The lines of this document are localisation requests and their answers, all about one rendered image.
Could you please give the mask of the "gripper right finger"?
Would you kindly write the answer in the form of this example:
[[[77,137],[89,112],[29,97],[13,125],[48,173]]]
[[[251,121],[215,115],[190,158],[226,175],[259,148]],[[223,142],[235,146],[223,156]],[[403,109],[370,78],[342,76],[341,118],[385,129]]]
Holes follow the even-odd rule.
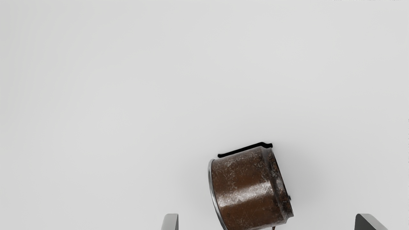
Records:
[[[355,217],[355,230],[388,230],[388,229],[371,214],[357,214]]]

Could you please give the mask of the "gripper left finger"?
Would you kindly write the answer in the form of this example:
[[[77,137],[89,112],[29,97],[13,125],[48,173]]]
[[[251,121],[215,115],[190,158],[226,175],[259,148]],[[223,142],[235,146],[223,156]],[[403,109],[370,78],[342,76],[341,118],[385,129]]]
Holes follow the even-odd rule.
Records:
[[[166,214],[161,230],[179,230],[179,215],[178,214]]]

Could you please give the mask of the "rusty brown metal mug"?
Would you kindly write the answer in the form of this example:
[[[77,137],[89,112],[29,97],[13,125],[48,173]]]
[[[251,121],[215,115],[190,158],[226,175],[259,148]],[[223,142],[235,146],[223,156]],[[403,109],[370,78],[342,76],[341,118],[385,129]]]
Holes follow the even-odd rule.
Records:
[[[211,159],[208,180],[223,230],[275,230],[294,216],[271,144]]]

